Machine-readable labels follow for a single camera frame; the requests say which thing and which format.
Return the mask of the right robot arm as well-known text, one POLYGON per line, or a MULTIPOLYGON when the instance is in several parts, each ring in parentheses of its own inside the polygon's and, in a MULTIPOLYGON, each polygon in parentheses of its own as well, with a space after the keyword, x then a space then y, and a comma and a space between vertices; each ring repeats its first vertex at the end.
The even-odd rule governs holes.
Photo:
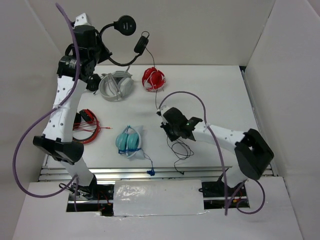
POLYGON ((226 178, 217 185, 223 196, 230 195, 241 182, 259 180, 275 157, 262 135, 255 129, 236 131, 206 123, 198 117, 187 119, 176 107, 163 106, 157 110, 170 141, 187 139, 204 142, 227 150, 236 156, 237 165, 226 171, 226 178))

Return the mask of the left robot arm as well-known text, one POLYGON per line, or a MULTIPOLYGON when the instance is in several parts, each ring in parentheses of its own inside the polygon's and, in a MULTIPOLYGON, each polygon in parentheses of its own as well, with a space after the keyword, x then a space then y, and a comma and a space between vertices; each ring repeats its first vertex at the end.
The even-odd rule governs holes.
POLYGON ((98 195, 99 185, 83 159, 84 145, 73 140, 73 127, 88 80, 95 66, 105 60, 107 50, 93 26, 76 26, 73 33, 76 42, 58 63, 53 113, 33 144, 63 165, 71 177, 77 176, 81 195, 91 200, 98 195))

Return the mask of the black headphones at back left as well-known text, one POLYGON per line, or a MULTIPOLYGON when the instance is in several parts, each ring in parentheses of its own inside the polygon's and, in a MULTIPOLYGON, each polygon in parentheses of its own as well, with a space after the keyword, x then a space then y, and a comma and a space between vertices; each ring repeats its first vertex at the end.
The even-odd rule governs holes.
POLYGON ((100 82, 101 77, 98 74, 94 73, 92 76, 89 77, 86 89, 90 92, 95 92, 99 89, 100 82))

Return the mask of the grey white headphones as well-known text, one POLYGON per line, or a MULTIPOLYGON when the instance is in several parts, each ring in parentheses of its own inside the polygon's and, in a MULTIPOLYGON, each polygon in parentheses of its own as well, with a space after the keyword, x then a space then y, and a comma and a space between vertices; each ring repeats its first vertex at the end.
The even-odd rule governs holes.
POLYGON ((126 70, 117 70, 113 73, 103 73, 98 85, 102 98, 109 102, 118 102, 127 98, 133 88, 134 80, 129 73, 130 65, 126 70))

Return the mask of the red wrapped headphones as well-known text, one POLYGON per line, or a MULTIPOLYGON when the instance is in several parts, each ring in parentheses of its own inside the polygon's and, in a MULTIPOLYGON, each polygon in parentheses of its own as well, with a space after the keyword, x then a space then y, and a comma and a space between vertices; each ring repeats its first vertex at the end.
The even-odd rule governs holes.
POLYGON ((164 73, 156 67, 147 68, 141 79, 142 86, 147 92, 156 92, 163 89, 166 82, 164 73))

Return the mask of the teal white headphones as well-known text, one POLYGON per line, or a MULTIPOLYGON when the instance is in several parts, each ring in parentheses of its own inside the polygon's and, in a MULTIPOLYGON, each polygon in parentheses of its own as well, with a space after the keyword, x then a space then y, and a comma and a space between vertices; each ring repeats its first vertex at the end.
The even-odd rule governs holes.
POLYGON ((143 125, 127 125, 126 128, 124 128, 116 137, 115 146, 117 147, 118 154, 126 157, 130 161, 149 160, 151 167, 150 170, 146 171, 146 173, 153 177, 155 175, 153 161, 143 149, 143 131, 143 125))

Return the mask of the red black headphones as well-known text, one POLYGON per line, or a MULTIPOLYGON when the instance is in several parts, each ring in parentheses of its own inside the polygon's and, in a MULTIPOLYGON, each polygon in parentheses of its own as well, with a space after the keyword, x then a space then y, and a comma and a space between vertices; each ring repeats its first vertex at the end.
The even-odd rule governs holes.
POLYGON ((97 116, 90 109, 82 109, 75 114, 72 130, 87 132, 90 135, 82 139, 73 136, 72 140, 83 145, 90 144, 98 137, 102 129, 111 130, 112 127, 101 126, 97 116))

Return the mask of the white foil-covered panel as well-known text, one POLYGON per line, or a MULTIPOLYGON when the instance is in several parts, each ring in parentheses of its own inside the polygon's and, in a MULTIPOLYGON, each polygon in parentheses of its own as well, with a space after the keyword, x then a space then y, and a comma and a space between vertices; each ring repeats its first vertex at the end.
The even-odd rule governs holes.
POLYGON ((200 180, 117 181, 116 217, 189 216, 205 212, 200 180))

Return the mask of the aluminium rail frame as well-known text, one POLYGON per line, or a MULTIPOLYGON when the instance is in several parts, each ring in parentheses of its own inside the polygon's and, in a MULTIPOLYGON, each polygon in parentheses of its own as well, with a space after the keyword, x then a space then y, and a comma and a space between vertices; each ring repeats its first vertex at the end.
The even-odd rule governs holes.
MULTIPOLYGON (((177 178, 218 178, 222 174, 221 167, 172 167, 151 168, 91 168, 90 171, 99 181, 110 180, 144 180, 144 179, 177 179, 177 178)), ((71 176, 62 168, 42 168, 38 180, 66 181, 71 176)))

